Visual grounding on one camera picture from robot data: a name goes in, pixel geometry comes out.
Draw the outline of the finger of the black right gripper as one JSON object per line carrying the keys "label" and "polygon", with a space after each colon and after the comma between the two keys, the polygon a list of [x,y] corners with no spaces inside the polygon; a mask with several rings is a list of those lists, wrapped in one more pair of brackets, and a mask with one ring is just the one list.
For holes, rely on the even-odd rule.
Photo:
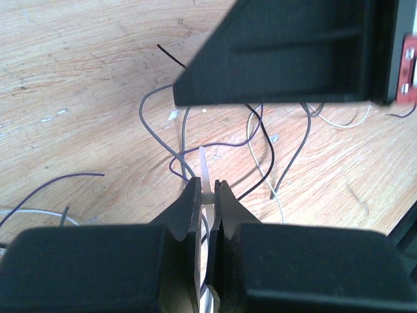
{"label": "finger of the black right gripper", "polygon": [[173,84],[178,106],[370,98],[373,1],[237,1]]}

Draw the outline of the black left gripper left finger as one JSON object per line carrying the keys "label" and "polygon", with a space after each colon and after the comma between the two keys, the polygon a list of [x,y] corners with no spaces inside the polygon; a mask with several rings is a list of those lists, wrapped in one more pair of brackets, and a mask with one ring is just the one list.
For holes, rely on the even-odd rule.
{"label": "black left gripper left finger", "polygon": [[1,260],[2,312],[198,312],[201,181],[147,224],[32,228]]}

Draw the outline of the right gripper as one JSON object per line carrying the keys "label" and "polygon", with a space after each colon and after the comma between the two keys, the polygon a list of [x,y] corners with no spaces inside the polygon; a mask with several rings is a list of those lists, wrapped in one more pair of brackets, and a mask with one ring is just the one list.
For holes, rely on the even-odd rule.
{"label": "right gripper", "polygon": [[370,99],[416,102],[416,1],[375,1]]}

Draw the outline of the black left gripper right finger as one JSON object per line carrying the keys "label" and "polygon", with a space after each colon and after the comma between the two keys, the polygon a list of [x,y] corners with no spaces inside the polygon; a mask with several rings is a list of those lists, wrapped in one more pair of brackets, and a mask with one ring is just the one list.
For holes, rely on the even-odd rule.
{"label": "black left gripper right finger", "polygon": [[415,312],[416,289],[378,232],[264,224],[214,188],[205,284],[217,312]]}

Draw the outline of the white zip tie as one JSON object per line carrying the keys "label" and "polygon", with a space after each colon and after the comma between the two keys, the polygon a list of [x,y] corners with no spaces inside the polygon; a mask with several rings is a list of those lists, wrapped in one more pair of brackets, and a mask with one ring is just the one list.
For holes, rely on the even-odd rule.
{"label": "white zip tie", "polygon": [[[202,246],[209,251],[210,243],[210,231],[213,228],[214,220],[216,217],[216,210],[214,208],[214,193],[211,190],[209,171],[206,160],[205,148],[201,146],[199,148],[200,168],[201,168],[201,211],[202,211],[202,222],[205,229],[204,238],[202,239]],[[215,298],[206,284],[206,278],[201,283],[200,296],[204,300],[203,307],[200,312],[218,312],[216,308]]]}

